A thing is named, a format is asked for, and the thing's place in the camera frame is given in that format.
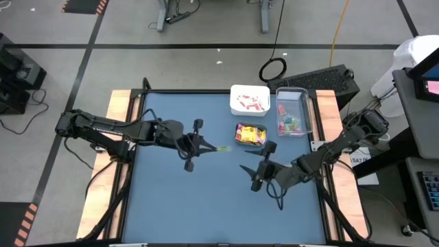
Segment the orange striped tape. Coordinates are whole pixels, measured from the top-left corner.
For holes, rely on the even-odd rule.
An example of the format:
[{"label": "orange striped tape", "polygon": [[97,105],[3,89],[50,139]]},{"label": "orange striped tape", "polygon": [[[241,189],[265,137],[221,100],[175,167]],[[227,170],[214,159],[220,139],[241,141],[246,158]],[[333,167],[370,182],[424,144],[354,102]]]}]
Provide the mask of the orange striped tape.
[{"label": "orange striped tape", "polygon": [[97,9],[96,9],[96,15],[102,14],[106,4],[107,4],[107,0],[101,0],[99,2],[99,5],[97,6]]},{"label": "orange striped tape", "polygon": [[26,244],[27,236],[29,235],[30,229],[32,227],[32,222],[35,219],[36,211],[38,210],[38,207],[31,203],[29,207],[27,208],[27,211],[25,213],[25,218],[21,222],[21,227],[16,235],[14,245],[21,247]]}]

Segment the snack package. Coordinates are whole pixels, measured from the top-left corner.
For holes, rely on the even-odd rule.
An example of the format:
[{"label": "snack package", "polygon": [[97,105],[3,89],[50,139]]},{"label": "snack package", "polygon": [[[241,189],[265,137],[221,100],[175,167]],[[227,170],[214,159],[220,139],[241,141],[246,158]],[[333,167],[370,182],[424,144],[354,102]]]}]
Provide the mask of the snack package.
[{"label": "snack package", "polygon": [[262,101],[257,96],[238,95],[236,100],[247,110],[250,110],[251,108],[256,111],[265,110]]},{"label": "snack package", "polygon": [[267,134],[265,130],[258,130],[258,128],[254,126],[238,124],[235,139],[240,143],[263,145],[267,139]]},{"label": "snack package", "polygon": [[280,131],[298,131],[300,129],[299,121],[293,115],[284,116],[279,124]]}]

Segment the desk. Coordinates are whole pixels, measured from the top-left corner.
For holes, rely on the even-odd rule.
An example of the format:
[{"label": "desk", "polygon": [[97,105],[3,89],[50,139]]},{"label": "desk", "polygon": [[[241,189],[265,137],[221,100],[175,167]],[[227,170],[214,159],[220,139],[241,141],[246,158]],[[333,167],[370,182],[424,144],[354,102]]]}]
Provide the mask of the desk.
[{"label": "desk", "polygon": [[[130,105],[130,95],[135,96],[136,93],[131,93],[131,91],[113,91],[107,117],[125,121],[127,109],[128,106]],[[134,102],[133,103],[134,108],[131,107],[130,109],[128,109],[129,110],[128,112],[134,112],[134,113],[138,112],[136,106],[139,105],[138,102],[139,99],[134,98],[131,101]],[[318,116],[321,117],[322,119],[322,133],[326,137],[326,140],[329,141],[333,140],[334,138],[337,137],[337,135],[340,133],[342,129],[340,114],[338,113],[338,108],[335,101],[335,94],[333,91],[317,91],[315,102],[317,103],[318,108],[320,110],[320,114]],[[316,129],[317,126],[316,116],[314,115],[314,113],[312,113],[311,115],[313,116],[313,125],[315,126]],[[313,136],[314,139],[319,138],[317,131],[313,133]],[[197,158],[195,160],[194,172],[197,172],[198,169],[202,169],[202,166],[205,165],[205,164],[200,164],[200,162],[198,162],[201,161],[200,160],[201,158],[202,157]],[[341,159],[347,163],[350,163],[347,154],[342,155]],[[96,167],[95,170],[98,171],[107,163],[108,163],[108,156],[106,154],[98,154],[95,163],[95,167]],[[180,163],[176,164],[176,167],[173,168],[175,168],[176,171],[183,171],[182,165],[179,166],[179,164]],[[125,167],[126,167],[125,165],[119,165],[118,168],[123,171]],[[93,228],[95,223],[99,220],[102,213],[106,210],[108,206],[110,194],[113,189],[113,181],[114,181],[116,170],[117,168],[115,166],[111,167],[111,169],[105,171],[92,184],[88,193],[88,197],[85,202],[83,216],[81,219],[80,228],[78,230],[78,237],[82,237],[85,234],[87,234]],[[349,219],[349,221],[357,229],[357,231],[364,237],[367,236],[367,228],[364,221],[364,216],[361,209],[361,202],[359,201],[358,191],[355,186],[355,179],[353,175],[347,169],[344,169],[341,165],[340,166],[336,165],[333,171],[333,184],[335,187],[335,192],[337,194],[336,196],[340,209],[342,210],[342,212],[344,212],[345,216]],[[262,191],[259,193],[251,192],[250,179],[248,179],[247,189],[250,195],[255,194],[255,195],[266,196],[265,193],[262,193]],[[275,206],[274,201],[269,201],[269,203],[270,206]],[[336,224],[335,221],[333,220],[333,215],[329,211],[329,208],[327,209],[328,209],[327,216],[324,217],[323,221],[327,223],[329,228],[329,233],[327,234],[328,238],[338,239]],[[117,230],[120,224],[118,220],[119,216],[124,218],[125,217],[124,211],[121,212],[120,210],[117,210],[115,212],[115,215],[112,219],[111,227],[109,227],[107,230],[108,237],[121,236],[119,234],[121,234],[122,227],[119,228],[119,231]]]},{"label": "desk", "polygon": [[[434,237],[439,233],[439,212],[431,211],[427,205],[426,197],[424,195],[423,188],[420,184],[417,172],[439,172],[439,162],[429,161],[422,158],[409,157],[405,159],[408,173],[412,181],[414,193],[416,194],[417,203],[419,205],[420,212],[425,223],[427,232]],[[431,240],[432,244],[439,246],[434,240]]]},{"label": "desk", "polygon": [[[158,10],[158,19],[157,19],[157,32],[163,32],[165,21],[166,18],[168,17],[169,5],[171,0],[157,0],[157,1],[160,3],[160,9]],[[261,0],[261,32],[263,34],[268,33],[268,20],[269,20],[268,10],[271,8],[272,1],[273,0]]]},{"label": "desk", "polygon": [[354,167],[358,178],[410,156],[439,159],[439,103],[416,99],[414,82],[404,70],[392,73],[409,128],[389,141],[390,150]]}]

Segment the blue table surface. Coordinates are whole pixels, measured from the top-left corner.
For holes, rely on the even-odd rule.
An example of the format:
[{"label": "blue table surface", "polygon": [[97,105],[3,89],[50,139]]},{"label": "blue table surface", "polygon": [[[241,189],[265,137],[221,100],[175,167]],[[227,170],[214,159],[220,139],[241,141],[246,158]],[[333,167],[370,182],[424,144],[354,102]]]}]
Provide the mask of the blue table surface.
[{"label": "blue table surface", "polygon": [[[270,159],[289,164],[309,153],[309,138],[279,137],[276,99],[264,117],[230,113],[229,95],[148,93],[146,108],[162,119],[175,119],[192,132],[201,118],[200,134],[230,152],[214,152],[194,158],[194,171],[186,172],[176,150],[142,147],[134,166],[124,243],[324,243],[322,216],[313,182],[292,187],[280,211],[265,191],[250,190],[251,180],[239,165],[256,169],[261,156],[245,153],[235,143],[236,123],[246,121],[268,128],[268,139],[277,142]],[[149,114],[145,120],[152,119]]]}]

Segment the floor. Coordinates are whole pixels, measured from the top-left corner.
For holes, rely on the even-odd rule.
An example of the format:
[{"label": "floor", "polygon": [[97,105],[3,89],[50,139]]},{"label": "floor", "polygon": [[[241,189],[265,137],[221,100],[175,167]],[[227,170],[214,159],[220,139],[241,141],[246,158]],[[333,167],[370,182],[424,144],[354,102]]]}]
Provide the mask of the floor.
[{"label": "floor", "polygon": [[[201,3],[198,12],[166,25],[161,34],[147,27],[156,21],[158,1],[110,0],[101,16],[61,13],[65,0],[12,0],[9,8],[0,11],[0,32],[48,72],[43,88],[50,109],[21,136],[0,128],[0,201],[40,206],[28,245],[74,241],[80,222],[91,171],[56,138],[54,127],[62,111],[81,108],[105,115],[111,91],[139,88],[143,77],[155,89],[263,84],[258,71],[272,53],[282,1],[274,0],[268,34],[259,32],[258,4],[245,0]],[[343,6],[344,0],[286,1],[278,37],[284,48],[275,52],[275,57],[287,61],[286,75],[328,67]],[[181,9],[190,8],[194,6],[189,0],[181,1]],[[343,46],[335,50],[333,62],[351,68],[361,89],[350,111],[372,100],[370,87],[392,64],[395,47],[416,35],[439,34],[438,8],[436,0],[351,1],[337,40]],[[278,70],[268,67],[266,77]],[[24,115],[1,119],[22,130],[39,107],[30,106]],[[404,116],[389,121],[391,137],[407,127]],[[93,164],[95,153],[87,143],[71,140],[69,145]],[[431,245],[419,233],[402,236],[399,227],[404,220],[380,198],[367,191],[360,194],[372,222],[372,240]]]}]

